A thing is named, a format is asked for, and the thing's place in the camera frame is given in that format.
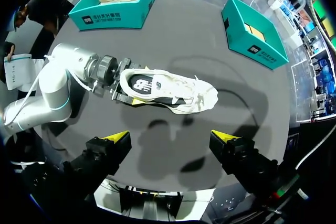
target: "paper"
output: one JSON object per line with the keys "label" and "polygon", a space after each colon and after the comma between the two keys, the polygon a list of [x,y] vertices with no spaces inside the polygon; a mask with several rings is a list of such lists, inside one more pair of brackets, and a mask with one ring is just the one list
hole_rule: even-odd
{"label": "paper", "polygon": [[8,62],[7,57],[4,58],[8,90],[16,89],[31,82],[31,58],[31,55],[28,54],[14,55],[10,62]]}
{"label": "paper", "polygon": [[[31,77],[32,77],[32,82],[28,83],[28,84],[24,84],[20,87],[18,87],[17,89],[22,91],[22,92],[28,92],[29,89],[32,87],[33,82],[35,81],[37,75],[41,72],[43,65],[44,65],[44,60],[42,59],[31,59],[32,64],[34,65],[33,67],[33,72],[31,73]],[[37,89],[37,85],[35,85],[35,87],[33,88],[33,91],[36,91]]]}
{"label": "paper", "polygon": [[4,62],[8,90],[17,88],[22,92],[28,92],[44,65],[44,60],[32,59],[29,54],[14,55],[10,62],[5,57]]}

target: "white robotic arm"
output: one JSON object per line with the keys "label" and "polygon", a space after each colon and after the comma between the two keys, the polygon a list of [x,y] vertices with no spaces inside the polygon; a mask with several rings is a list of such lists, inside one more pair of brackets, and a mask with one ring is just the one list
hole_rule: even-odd
{"label": "white robotic arm", "polygon": [[48,122],[64,122],[71,115],[69,102],[70,75],[86,90],[94,89],[83,84],[95,80],[108,84],[107,77],[115,68],[115,58],[102,59],[94,52],[67,44],[57,45],[35,83],[39,83],[42,96],[26,97],[8,105],[0,114],[0,133],[8,139],[14,133],[24,131]]}

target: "display screen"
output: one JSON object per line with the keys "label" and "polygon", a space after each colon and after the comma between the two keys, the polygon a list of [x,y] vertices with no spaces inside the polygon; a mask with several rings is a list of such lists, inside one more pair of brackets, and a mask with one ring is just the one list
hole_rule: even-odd
{"label": "display screen", "polygon": [[331,40],[331,43],[334,45],[334,47],[336,47],[336,38],[333,38],[333,39]]}
{"label": "display screen", "polygon": [[306,24],[306,26],[304,28],[305,28],[306,32],[309,33],[310,31],[312,31],[315,28],[315,26],[314,26],[313,22],[309,22],[308,24]]}
{"label": "display screen", "polygon": [[317,15],[319,15],[319,17],[322,19],[325,17],[325,9],[323,8],[322,6],[322,3],[321,1],[319,0],[316,0],[314,3],[313,3],[313,7],[317,13]]}
{"label": "display screen", "polygon": [[328,18],[326,18],[324,21],[322,21],[322,24],[327,31],[327,34],[329,37],[333,36],[335,34],[334,29],[332,28],[331,22]]}

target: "round table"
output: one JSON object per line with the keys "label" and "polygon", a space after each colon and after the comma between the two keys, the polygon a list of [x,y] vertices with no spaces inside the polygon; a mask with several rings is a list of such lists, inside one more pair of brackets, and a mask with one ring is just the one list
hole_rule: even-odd
{"label": "round table", "polygon": [[68,19],[50,52],[65,42],[150,69],[164,69],[218,90],[212,110],[188,116],[150,105],[134,108],[84,92],[70,91],[75,118],[36,127],[45,141],[66,148],[73,159],[94,136],[131,133],[132,150],[114,179],[152,190],[186,191],[236,182],[209,150],[211,130],[250,137],[268,158],[282,160],[289,126],[285,67],[274,71],[228,49],[222,8],[196,0],[156,0],[142,29],[79,31]]}

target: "hand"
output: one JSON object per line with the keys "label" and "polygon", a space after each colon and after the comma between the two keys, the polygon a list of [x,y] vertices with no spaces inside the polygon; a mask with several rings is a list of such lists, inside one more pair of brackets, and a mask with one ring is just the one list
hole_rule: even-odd
{"label": "hand", "polygon": [[8,60],[8,62],[10,62],[10,60],[12,59],[12,56],[13,56],[13,54],[11,54],[11,53],[7,54],[7,60]]}

